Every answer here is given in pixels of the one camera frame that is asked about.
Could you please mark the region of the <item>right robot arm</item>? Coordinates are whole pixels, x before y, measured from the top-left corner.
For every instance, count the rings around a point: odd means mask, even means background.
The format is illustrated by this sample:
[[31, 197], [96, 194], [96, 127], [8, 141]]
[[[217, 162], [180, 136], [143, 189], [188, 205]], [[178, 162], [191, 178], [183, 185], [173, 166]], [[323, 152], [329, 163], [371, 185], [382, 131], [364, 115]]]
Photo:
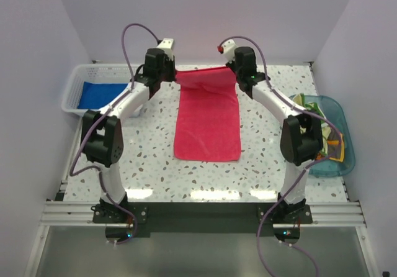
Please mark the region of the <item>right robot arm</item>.
[[287, 162], [283, 186], [277, 202], [263, 216], [272, 222], [291, 222], [306, 207], [306, 184], [309, 169], [323, 148], [321, 119], [297, 106], [272, 86], [267, 69], [257, 68], [256, 54], [251, 47], [239, 47], [233, 40], [218, 46], [227, 59], [227, 67], [235, 74], [239, 88], [262, 104], [282, 128], [280, 151]]

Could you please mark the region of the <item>pink towel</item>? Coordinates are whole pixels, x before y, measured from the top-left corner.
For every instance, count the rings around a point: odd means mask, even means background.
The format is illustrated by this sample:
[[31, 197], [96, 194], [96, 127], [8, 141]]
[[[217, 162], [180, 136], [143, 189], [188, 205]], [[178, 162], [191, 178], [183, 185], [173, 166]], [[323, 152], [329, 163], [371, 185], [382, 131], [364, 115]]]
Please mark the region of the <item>pink towel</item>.
[[227, 67], [178, 71], [180, 100], [174, 156], [187, 161], [230, 162], [241, 156], [235, 74]]

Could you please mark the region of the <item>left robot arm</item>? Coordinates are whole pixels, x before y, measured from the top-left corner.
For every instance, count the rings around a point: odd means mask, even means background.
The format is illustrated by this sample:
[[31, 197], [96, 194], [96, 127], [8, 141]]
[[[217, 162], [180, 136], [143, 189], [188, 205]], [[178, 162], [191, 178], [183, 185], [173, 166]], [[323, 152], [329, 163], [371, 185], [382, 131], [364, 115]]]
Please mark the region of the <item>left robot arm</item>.
[[127, 87], [99, 111], [83, 115], [78, 154], [85, 154], [90, 169], [99, 175], [101, 198], [92, 207], [95, 223], [127, 224], [136, 227], [139, 220], [120, 177], [119, 160], [123, 154], [122, 122], [160, 89], [163, 81], [176, 79], [172, 47], [165, 43], [147, 50], [142, 72], [136, 73]]

